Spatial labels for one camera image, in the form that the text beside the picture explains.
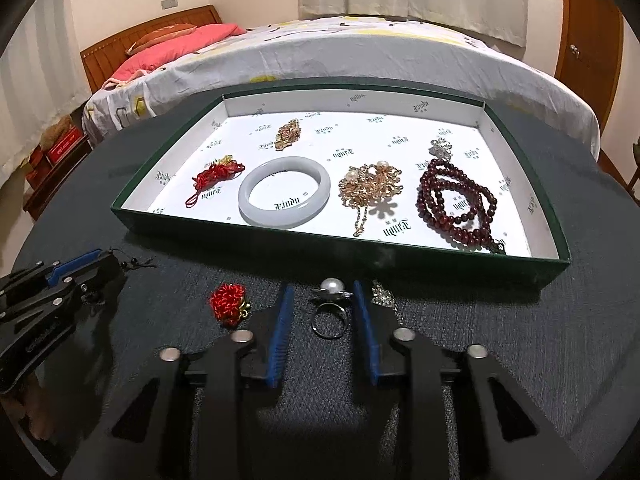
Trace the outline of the green tray with white lining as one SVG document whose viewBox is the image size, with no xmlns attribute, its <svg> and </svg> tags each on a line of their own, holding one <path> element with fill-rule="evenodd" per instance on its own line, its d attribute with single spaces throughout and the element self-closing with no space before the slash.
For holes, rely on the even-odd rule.
<svg viewBox="0 0 640 480">
<path fill-rule="evenodd" d="M 114 201 L 130 231 L 356 269 L 503 272 L 537 287 L 570 265 L 548 195 L 495 105 L 372 79 L 248 84 L 207 92 L 204 102 Z M 292 119 L 300 138 L 278 152 L 278 130 Z M 452 144 L 450 162 L 428 152 L 439 136 Z M 186 208 L 192 179 L 226 155 L 242 174 Z M 295 228 L 249 224 L 239 211 L 242 181 L 288 156 L 326 170 L 326 206 Z"/>
</svg>

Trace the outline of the wooden headboard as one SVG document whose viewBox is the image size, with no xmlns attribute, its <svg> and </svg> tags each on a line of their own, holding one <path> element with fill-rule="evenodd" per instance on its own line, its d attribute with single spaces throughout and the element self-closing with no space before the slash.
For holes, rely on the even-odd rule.
<svg viewBox="0 0 640 480">
<path fill-rule="evenodd" d="M 217 10 L 212 4 L 166 14 L 147 22 L 132 26 L 109 36 L 80 52 L 81 62 L 92 93 L 102 87 L 104 81 L 126 61 L 126 51 L 149 32 L 155 32 L 164 26 L 192 24 L 203 26 L 220 24 Z"/>
</svg>

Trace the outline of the red box on nightstand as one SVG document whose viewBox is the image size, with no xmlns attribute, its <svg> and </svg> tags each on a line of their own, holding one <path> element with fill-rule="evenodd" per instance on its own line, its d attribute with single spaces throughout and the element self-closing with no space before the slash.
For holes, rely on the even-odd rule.
<svg viewBox="0 0 640 480">
<path fill-rule="evenodd" d="M 47 150 L 46 156 L 51 166 L 57 165 L 66 154 L 82 139 L 84 134 L 76 127 L 70 128 L 58 138 L 52 148 Z"/>
</svg>

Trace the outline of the bed with patterned sheet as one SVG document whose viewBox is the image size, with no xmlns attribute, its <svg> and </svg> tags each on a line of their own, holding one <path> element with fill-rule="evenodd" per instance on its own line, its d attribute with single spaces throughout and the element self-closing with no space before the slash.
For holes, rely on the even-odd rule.
<svg viewBox="0 0 640 480">
<path fill-rule="evenodd" d="M 552 76 L 462 32 L 384 18 L 316 18 L 258 27 L 102 87 L 82 113 L 94 144 L 139 120 L 165 114 L 192 94 L 234 84 L 311 77 L 422 82 L 501 101 L 600 152 L 592 108 Z"/>
</svg>

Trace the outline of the pink pillow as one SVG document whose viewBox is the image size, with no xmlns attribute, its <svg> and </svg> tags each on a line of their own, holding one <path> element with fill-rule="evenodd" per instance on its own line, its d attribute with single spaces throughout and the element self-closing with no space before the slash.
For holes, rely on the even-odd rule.
<svg viewBox="0 0 640 480">
<path fill-rule="evenodd" d="M 198 26 L 192 34 L 164 41 L 149 47 L 133 56 L 127 56 L 125 62 L 114 74 L 104 81 L 103 87 L 126 84 L 148 73 L 154 72 L 167 63 L 178 60 L 187 54 L 204 49 L 229 37 L 244 35 L 246 30 L 237 24 L 208 24 Z"/>
</svg>

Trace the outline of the small silver crystal brooch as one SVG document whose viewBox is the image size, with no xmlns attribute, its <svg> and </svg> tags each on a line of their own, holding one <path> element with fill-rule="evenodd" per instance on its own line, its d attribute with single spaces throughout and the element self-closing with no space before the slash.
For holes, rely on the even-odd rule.
<svg viewBox="0 0 640 480">
<path fill-rule="evenodd" d="M 452 144 L 443 136 L 431 140 L 428 152 L 435 158 L 450 162 L 452 159 Z"/>
</svg>

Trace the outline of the brown orange pillow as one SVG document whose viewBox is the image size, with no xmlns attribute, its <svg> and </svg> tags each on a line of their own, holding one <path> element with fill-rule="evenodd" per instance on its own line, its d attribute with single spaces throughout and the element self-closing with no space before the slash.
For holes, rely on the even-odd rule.
<svg viewBox="0 0 640 480">
<path fill-rule="evenodd" d="M 149 47 L 161 44 L 164 41 L 192 34 L 192 32 L 197 28 L 198 26 L 192 24 L 172 24 L 153 30 L 132 44 L 126 51 L 126 55 L 133 56 Z"/>
</svg>

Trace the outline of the white jade bangle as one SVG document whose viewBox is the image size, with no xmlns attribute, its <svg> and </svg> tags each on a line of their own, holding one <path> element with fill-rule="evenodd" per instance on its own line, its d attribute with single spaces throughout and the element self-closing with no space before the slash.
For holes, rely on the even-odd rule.
<svg viewBox="0 0 640 480">
<path fill-rule="evenodd" d="M 239 211 L 253 226 L 295 228 L 317 217 L 330 193 L 331 178 L 318 162 L 299 156 L 280 157 L 244 178 L 238 194 Z"/>
</svg>

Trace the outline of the dark wooden nightstand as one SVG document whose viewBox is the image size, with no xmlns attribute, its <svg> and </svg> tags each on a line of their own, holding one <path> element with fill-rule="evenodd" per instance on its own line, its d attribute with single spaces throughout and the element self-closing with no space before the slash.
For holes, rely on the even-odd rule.
<svg viewBox="0 0 640 480">
<path fill-rule="evenodd" d="M 30 188 L 25 193 L 23 210 L 32 217 L 32 220 L 39 219 L 65 180 L 91 151 L 92 147 L 88 138 L 83 136 L 70 147 L 58 163 L 40 180 L 34 190 Z"/>
</svg>

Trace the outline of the red knot tassel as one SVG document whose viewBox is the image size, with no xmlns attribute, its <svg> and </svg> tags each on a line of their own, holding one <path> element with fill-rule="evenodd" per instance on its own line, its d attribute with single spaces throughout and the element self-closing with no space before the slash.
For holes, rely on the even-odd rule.
<svg viewBox="0 0 640 480">
<path fill-rule="evenodd" d="M 219 325 L 229 330 L 237 328 L 250 310 L 242 284 L 222 283 L 209 295 L 208 303 Z"/>
</svg>

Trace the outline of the brown wooden door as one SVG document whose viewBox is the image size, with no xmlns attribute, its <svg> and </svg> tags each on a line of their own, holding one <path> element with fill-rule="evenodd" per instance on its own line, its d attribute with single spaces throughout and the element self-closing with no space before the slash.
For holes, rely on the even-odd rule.
<svg viewBox="0 0 640 480">
<path fill-rule="evenodd" d="M 555 77 L 592 108 L 601 128 L 612 110 L 623 46 L 623 17 L 613 0 L 563 0 Z"/>
</svg>

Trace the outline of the wall outlet plate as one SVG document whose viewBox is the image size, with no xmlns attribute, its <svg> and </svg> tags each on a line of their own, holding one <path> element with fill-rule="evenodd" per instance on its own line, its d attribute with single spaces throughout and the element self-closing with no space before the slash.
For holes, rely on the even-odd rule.
<svg viewBox="0 0 640 480">
<path fill-rule="evenodd" d="M 160 2 L 160 7 L 163 10 L 169 10 L 176 8 L 179 5 L 178 0 L 162 0 Z"/>
</svg>

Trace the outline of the silver crystal leaf brooch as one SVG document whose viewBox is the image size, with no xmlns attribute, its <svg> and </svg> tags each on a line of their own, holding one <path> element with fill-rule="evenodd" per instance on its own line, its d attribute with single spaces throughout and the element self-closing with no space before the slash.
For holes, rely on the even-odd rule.
<svg viewBox="0 0 640 480">
<path fill-rule="evenodd" d="M 408 326 L 394 294 L 377 280 L 372 283 L 371 304 L 378 322 L 387 327 Z"/>
</svg>

